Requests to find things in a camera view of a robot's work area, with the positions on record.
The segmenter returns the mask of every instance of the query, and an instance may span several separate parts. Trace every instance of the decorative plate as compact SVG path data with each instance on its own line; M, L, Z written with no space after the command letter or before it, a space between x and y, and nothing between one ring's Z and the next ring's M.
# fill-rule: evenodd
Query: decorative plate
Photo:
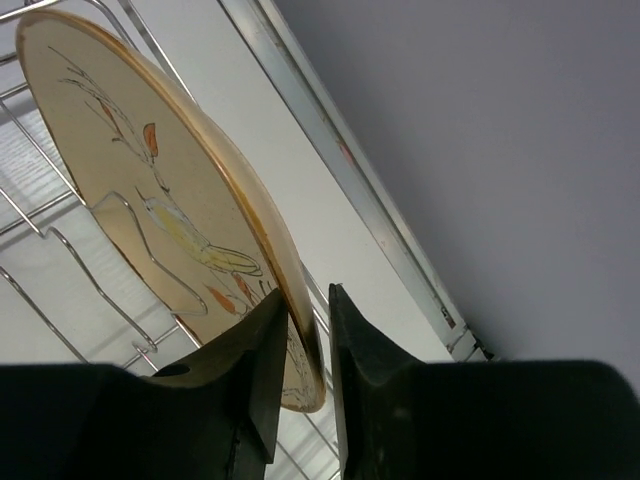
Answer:
M240 151L164 72L81 17L29 13L17 45L79 194L90 208L111 192L126 199L166 270L112 196L92 213L132 268L172 311L200 312L180 318L202 343L279 287L290 312L282 405L318 410L323 362L300 259Z

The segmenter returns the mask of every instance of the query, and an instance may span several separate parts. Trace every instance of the white wall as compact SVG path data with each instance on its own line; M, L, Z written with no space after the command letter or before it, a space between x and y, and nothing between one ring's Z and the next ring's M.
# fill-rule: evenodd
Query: white wall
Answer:
M468 322L640 388L640 9L276 0Z

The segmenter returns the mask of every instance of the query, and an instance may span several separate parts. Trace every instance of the metal wire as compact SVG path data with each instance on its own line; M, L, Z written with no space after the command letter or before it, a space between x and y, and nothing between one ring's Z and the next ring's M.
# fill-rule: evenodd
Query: metal wire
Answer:
M29 0L26 0L24 6L18 7L18 8L10 10L8 12L0 14L0 25L3 25L5 23L8 23L8 22L11 22L11 21L14 21L14 20L17 20L20 16L22 16L25 13L32 12L32 11L38 10L40 8L51 7L51 6L54 6L54 5L58 4L58 3L61 3L63 1L64 0L41 0L41 1L29 1ZM118 21L117 17L115 16L113 11L111 11L111 9L109 7L107 7L100 0L84 0L84 1L86 3L94 6L96 9L98 9L104 15L104 17L111 23L111 25L113 26L114 30L118 33L118 35L121 37L121 39L126 44L128 44L130 47L138 50L137 46L135 45L134 41L132 40L132 38L127 33L126 29ZM138 31L138 33L140 34L140 36L144 40L144 42L147 45L147 47L151 50L151 52L153 53L153 55L156 58L156 60L160 63L162 68L165 70L165 72L169 76L171 76L178 83L178 85L180 85L184 89L184 91L193 99L193 96L189 92L186 84L184 83L184 81L182 80L182 78L178 74L177 70L174 68L174 66L170 62L170 60L167 57L167 55L165 54L165 52L162 50L162 48L158 44L158 42L155 39L155 37L149 31L149 29L148 29L146 23L144 22L142 16L135 9L135 7L131 3L131 1L130 0L118 0L118 2L120 4L120 6L122 7L122 9L125 11L126 15L130 19L130 21L132 22L132 24L135 27L135 29ZM17 60L17 55L16 55L15 52L9 53L7 55L3 55L2 57L0 57L0 67L4 67L6 65L9 65L10 63L13 63L16 60ZM55 164L53 159L37 143L37 141L35 140L33 135L31 135L31 133L27 130L27 128L22 124L22 122L20 122L20 120L17 118L17 116L6 105L5 102L7 100L9 100L10 98L15 97L16 95L19 95L19 94L21 94L23 92L27 92L27 91L28 91L28 85L25 82L25 83L21 83L19 85L16 85L16 86L14 86L12 88L9 88L8 90L5 90L3 92L0 92L0 109L4 112L5 115L7 115L7 117L12 121L12 123L14 123L16 125L16 127L18 128L20 133L22 135L24 135L25 138L27 138L27 140L31 143L33 148L36 149L36 151L39 153L39 155L52 168L52 170L55 172L55 174L61 179L61 181L66 186L67 191L65 191L64 193L62 193L62 194L60 194L60 195L58 195L58 196L56 196L56 197L54 197L52 199L47 200L46 202L44 202L43 204L39 205L35 209L26 212L18 205L18 203L16 201L14 201L11 198L11 196L4 189L0 188L0 196L2 198L4 198L5 201L7 201L8 204L18 214L18 218L16 220L13 220L10 223L0 227L0 237L2 235L4 235L4 234L7 234L7 233L15 230L16 228L18 228L20 226L25 225L25 226L29 227L36 235L38 235L42 239L47 239L49 236L53 235L54 237L56 237L58 239L58 241L60 241L62 243L62 245L67 249L67 251L72 256L74 261L81 268L81 270L85 274L85 276L89 279L90 283L92 284L94 289L98 292L98 294L112 308L114 308L116 310L116 312L132 328L134 328L134 330L136 330L137 333L140 334L142 336L142 338L144 338L144 340L146 342L146 347L137 345L134 342L133 348L134 348L136 353L127 362L125 362L122 365L123 368L130 368L136 362L138 362L140 359L142 359L154 371L157 372L159 370L159 368L153 362L153 360L152 360L152 358L150 357L149 354L157 352L158 351L158 346L162 342L164 342L171 335L173 335L174 333L179 332L179 331L182 332L184 335L186 335L187 338L189 338L189 340L191 341L191 343L194 345L195 348L200 348L201 347L200 342L183 325L183 323L181 322L179 316L184 316L184 315L206 315L207 314L207 305L206 305L206 303L202 300L202 298L195 291L193 291L188 285L186 285L178 277L176 277L172 272L170 272L167 268L165 268L153 256L153 254L151 253L151 251L149 249L146 237L144 235L144 232L141 229L141 226L140 226L140 223L139 223L139 221L137 219L135 211L133 211L133 209L131 208L131 205L129 204L129 202L124 197L122 197L117 192L110 192L103 199L101 199L98 203L96 203L96 205L90 207L90 206L88 206L86 204L86 202L79 195L79 193L77 192L77 190L75 189L75 187L71 183L71 181L65 177L65 175L60 170L60 168ZM43 230L40 227L38 227L38 225L37 225L37 223L35 221L36 217L46 213L47 211L51 210L52 208L60 205L62 202L66 201L66 200L70 200L70 199L73 200L72 205L75 206L77 204L81 204L84 207L87 207L93 213L96 213L99 208L103 207L104 204L109 199L115 199L118 202L120 202L125 208L127 208L129 213L131 214L132 220L134 221L134 224L135 224L135 226L136 226L136 228L138 230L138 233L140 234L140 237L141 237L141 239L142 239L142 241L144 243L144 246L145 246L145 248L147 250L147 253L148 253L151 261L155 265L157 265L161 270L163 270L165 273L167 273L169 276L171 276L182 288L185 288L187 291L189 291L189 293L200 304L201 310L195 311L195 312L193 312L193 311L172 311L171 314L173 315L173 318L174 318L174 321L175 321L175 325L173 325L171 328L169 328L167 331L165 331L163 334L161 334L156 339L152 339L144 329L142 329L130 316L128 316L111 299L111 297L109 297L104 292L104 290L102 290L102 288L98 284L97 280L92 275L91 271L88 269L88 267L86 266L86 264L84 263L84 261L82 260L80 255L78 254L77 250L73 247L71 242L57 228L55 228L53 226L49 226L47 229ZM322 291L319 289L317 283L315 282L315 280L313 279L311 274L308 272L306 267L304 267L304 272L305 272L305 280L306 280L308 288L310 289L312 294L314 294L314 296L318 300L318 302L319 302L320 306L322 307L322 309L324 310L325 314L327 314L328 313L328 302L327 302L326 297L324 296L324 294L322 294ZM4 280L6 282L8 282L9 285L11 285L11 287L16 291L16 293L18 295L20 295L20 297L27 303L27 305L33 309L33 311L38 315L38 317L42 320L42 322L54 333L54 335L56 335L56 337L69 349L69 351L79 361L84 362L84 363L88 362L88 360L84 357L84 355L69 341L69 339L67 337L65 337L65 335L55 326L55 324L46 316L46 314L40 309L40 307L34 302L34 300L27 294L25 289L15 280L14 277L12 277L9 274L9 272L7 272L6 269L4 269L1 266L0 266L0 276L2 276L2 278L4 278ZM329 334L329 327L328 327L326 321L324 320L323 316L315 308L314 308L314 317L315 317L315 321L318 322L318 325L320 326L322 331L325 334L328 335ZM326 375L327 375L327 378L329 380L329 383L328 383L329 390L331 392L333 392L333 387L332 387L332 382L331 382L331 375L330 375L330 372L328 370L326 371ZM308 415L305 414L305 418L310 423L310 425L313 427L315 432L320 436L320 438L323 440L323 442L327 445L327 447L331 450L331 452L334 454L334 456L336 456L336 458L337 458L338 457L338 452L337 452L336 448L334 447L334 445L322 434L320 429L315 425L313 420ZM280 442L278 442L278 447L282 450L282 452L287 457L287 459L295 466L295 468L298 470L300 475L303 478L305 478L307 480L310 480L309 476L305 473L304 469L298 464L298 462L295 461L293 456L288 452L288 450L286 448L283 447L283 445ZM334 480L335 478L337 478L337 477L335 475L333 475L330 480Z

